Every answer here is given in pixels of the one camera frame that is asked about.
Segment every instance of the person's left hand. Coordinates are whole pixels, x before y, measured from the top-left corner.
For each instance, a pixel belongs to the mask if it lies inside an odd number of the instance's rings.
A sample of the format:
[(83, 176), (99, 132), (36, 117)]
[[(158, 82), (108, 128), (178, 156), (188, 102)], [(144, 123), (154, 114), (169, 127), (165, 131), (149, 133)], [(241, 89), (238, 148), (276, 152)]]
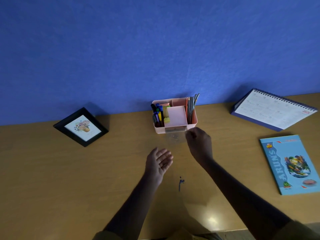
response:
[(156, 180), (158, 184), (162, 182), (163, 175), (173, 163), (174, 157), (167, 149), (158, 150), (158, 147), (153, 149), (146, 158), (145, 175)]

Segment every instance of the pink desk organizer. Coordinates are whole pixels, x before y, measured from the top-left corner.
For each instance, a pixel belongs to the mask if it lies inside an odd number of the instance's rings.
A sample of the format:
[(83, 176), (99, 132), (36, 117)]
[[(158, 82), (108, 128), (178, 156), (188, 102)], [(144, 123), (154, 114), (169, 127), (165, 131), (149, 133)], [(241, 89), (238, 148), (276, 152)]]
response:
[(179, 132), (179, 131), (186, 131), (195, 127), (198, 123), (196, 110), (193, 110), (192, 116), (192, 124), (187, 124), (187, 117), (186, 117), (186, 98), (171, 98), (171, 99), (163, 99), (163, 100), (154, 100), (152, 103), (155, 104), (166, 104), (170, 103), (170, 108), (168, 108), (170, 123), (165, 123), (164, 127), (155, 127), (154, 129), (157, 134), (164, 134), (170, 132)]

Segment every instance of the desk surface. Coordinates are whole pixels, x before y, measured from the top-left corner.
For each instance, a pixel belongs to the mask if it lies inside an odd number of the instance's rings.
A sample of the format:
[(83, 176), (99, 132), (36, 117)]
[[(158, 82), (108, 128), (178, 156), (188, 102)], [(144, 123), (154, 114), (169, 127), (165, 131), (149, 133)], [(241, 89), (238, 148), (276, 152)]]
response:
[[(291, 96), (320, 108), (320, 93)], [(281, 196), (259, 138), (299, 134), (320, 173), (320, 113), (283, 132), (229, 114), (230, 104), (197, 106), (198, 126), (212, 138), (214, 158), (240, 182), (303, 223), (320, 222), (320, 193)], [(239, 230), (245, 225), (183, 138), (155, 133), (150, 111), (102, 116), (110, 132), (84, 148), (54, 129), (55, 122), (0, 127), (0, 235), (3, 239), (88, 240), (127, 199), (147, 154), (166, 147), (174, 163), (165, 174), (140, 239)], [(180, 177), (185, 180), (178, 191)]]

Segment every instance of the notebook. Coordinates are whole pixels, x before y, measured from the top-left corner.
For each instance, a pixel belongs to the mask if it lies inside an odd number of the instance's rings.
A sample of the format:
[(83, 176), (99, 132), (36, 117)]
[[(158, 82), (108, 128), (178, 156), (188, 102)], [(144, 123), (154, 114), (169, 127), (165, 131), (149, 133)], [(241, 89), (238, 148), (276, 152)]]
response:
[(282, 195), (320, 191), (320, 179), (298, 135), (260, 139)]
[(306, 104), (254, 88), (233, 106), (231, 114), (279, 132), (317, 111)]

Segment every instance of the spiral binding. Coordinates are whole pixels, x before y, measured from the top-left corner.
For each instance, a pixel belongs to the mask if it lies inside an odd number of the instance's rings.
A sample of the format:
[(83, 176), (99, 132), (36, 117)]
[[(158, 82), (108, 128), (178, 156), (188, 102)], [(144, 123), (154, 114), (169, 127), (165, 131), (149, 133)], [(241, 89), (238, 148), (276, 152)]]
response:
[(272, 93), (269, 93), (269, 92), (266, 92), (266, 91), (263, 91), (263, 90), (260, 90), (260, 89), (257, 89), (257, 88), (254, 88), (253, 91), (256, 92), (256, 93), (267, 95), (268, 97), (276, 98), (276, 99), (278, 99), (280, 101), (285, 101), (286, 103), (293, 104), (295, 106), (298, 106), (298, 107), (301, 107), (301, 108), (304, 108), (304, 109), (308, 109), (308, 110), (311, 110), (311, 111), (318, 111), (318, 109), (315, 108), (315, 107), (311, 107), (311, 106), (308, 106), (306, 104), (298, 103), (298, 102), (295, 102), (293, 100), (290, 100), (290, 99), (287, 99), (287, 98), (284, 98), (284, 97), (280, 97), (280, 96), (277, 96), (275, 94), (272, 94)]

